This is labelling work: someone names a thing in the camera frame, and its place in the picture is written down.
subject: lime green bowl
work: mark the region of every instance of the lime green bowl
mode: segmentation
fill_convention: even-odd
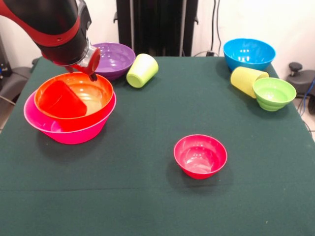
[[[278,78],[258,79],[253,85],[253,90],[260,107],[270,112],[283,108],[296,96],[295,88]]]

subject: yellow cup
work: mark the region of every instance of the yellow cup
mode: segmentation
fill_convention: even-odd
[[[231,74],[231,84],[252,98],[256,98],[252,89],[256,80],[269,77],[267,72],[239,66]]]
[[[127,73],[128,83],[135,87],[143,87],[158,72],[157,61],[148,54],[139,54]]]

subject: plastic bowl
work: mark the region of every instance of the plastic bowl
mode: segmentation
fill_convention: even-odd
[[[84,116],[61,118],[53,116],[39,106],[44,91],[55,81],[65,82],[85,103],[87,112]],[[106,106],[113,97],[113,86],[104,77],[97,75],[97,81],[91,81],[88,75],[81,72],[65,73],[44,82],[36,91],[35,105],[45,115],[58,121],[63,131],[74,131],[89,127],[106,116]]]
[[[296,97],[295,88],[278,78],[261,78],[253,85],[257,102],[264,110],[275,112]]]
[[[232,71],[238,66],[264,70],[276,56],[275,50],[269,44],[249,38],[228,41],[223,52]]]
[[[99,122],[81,130],[63,132],[60,124],[53,118],[43,114],[35,105],[33,92],[25,102],[24,117],[35,129],[42,131],[52,139],[62,144],[80,144],[94,138],[102,130],[109,116],[116,106],[116,95],[114,94],[106,106],[106,115]]]
[[[133,64],[136,55],[134,51],[120,43],[94,44],[100,49],[101,57],[96,73],[114,80],[124,75]]]
[[[193,134],[183,137],[174,147],[177,164],[190,177],[208,178],[219,172],[227,162],[222,143],[213,137]]]

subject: white wall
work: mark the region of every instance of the white wall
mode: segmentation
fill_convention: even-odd
[[[118,25],[113,24],[116,0],[85,0],[92,24],[88,30],[91,43],[118,42]],[[31,66],[41,56],[39,48],[13,21],[0,16],[0,35],[11,67]]]
[[[213,4],[213,0],[199,0],[199,25],[195,24],[194,28],[193,54],[210,49]],[[222,44],[238,37],[269,43],[276,50],[272,64],[280,78],[288,75],[288,64],[292,61],[302,63],[305,69],[315,69],[314,10],[313,0],[221,0]],[[218,47],[219,41],[215,38],[214,51],[217,52]]]
[[[199,0],[199,25],[195,24],[192,53],[210,49],[213,0]],[[92,25],[88,37],[92,43],[118,42],[115,0],[86,0]],[[315,1],[313,0],[221,0],[219,28],[222,44],[237,38],[263,40],[276,50],[273,62],[281,78],[288,64],[298,61],[304,68],[315,69]],[[0,16],[0,33],[12,67],[31,65],[40,51],[14,22]],[[214,50],[218,50],[215,39]]]

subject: black stand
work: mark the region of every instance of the black stand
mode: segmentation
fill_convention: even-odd
[[[0,96],[16,101],[30,75],[28,67],[11,69],[0,37]]]

